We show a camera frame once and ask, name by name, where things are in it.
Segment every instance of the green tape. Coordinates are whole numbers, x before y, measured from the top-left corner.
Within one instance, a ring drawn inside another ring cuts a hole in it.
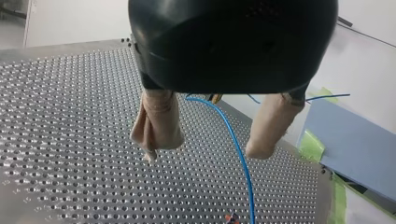
[[[309,161],[320,162],[325,146],[309,130],[305,130],[301,140],[299,152],[300,155]]]
[[[358,192],[357,190],[353,189],[352,187],[350,187],[343,179],[341,179],[338,175],[337,176],[337,181],[341,184],[343,184],[346,188],[349,188],[351,191],[353,191],[354,193],[356,193],[357,195],[361,196],[364,200],[366,200],[366,202],[370,203],[372,206],[374,206],[376,209],[382,211],[384,214],[386,214],[387,216],[393,218],[396,220],[396,216],[394,216],[392,213],[390,213],[389,211],[385,210],[383,207],[379,206],[377,203],[373,202],[371,199],[367,198],[364,194],[361,194],[360,192]]]
[[[346,223],[347,194],[343,182],[338,175],[332,175],[333,200],[329,224]]]

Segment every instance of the tan cloth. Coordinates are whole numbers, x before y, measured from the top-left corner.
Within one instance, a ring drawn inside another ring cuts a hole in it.
[[[266,95],[250,128],[247,156],[261,160],[270,158],[277,141],[303,109],[304,100],[293,101],[288,93]]]
[[[155,161],[157,149],[176,149],[184,142],[178,119],[176,94],[165,90],[144,90],[131,139],[145,151],[145,159]]]

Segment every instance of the metal table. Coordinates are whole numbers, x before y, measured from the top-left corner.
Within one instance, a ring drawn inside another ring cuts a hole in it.
[[[0,223],[248,223],[234,145],[211,108],[179,96],[186,143],[152,165],[129,139],[140,85],[120,41],[0,51]],[[225,103],[241,146],[250,120]],[[325,223],[330,174],[278,144],[247,160],[257,223]]]

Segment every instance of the blue panel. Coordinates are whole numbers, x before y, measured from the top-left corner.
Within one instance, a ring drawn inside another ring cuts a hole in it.
[[[326,100],[312,103],[304,130],[326,147],[320,163],[396,202],[396,135]]]

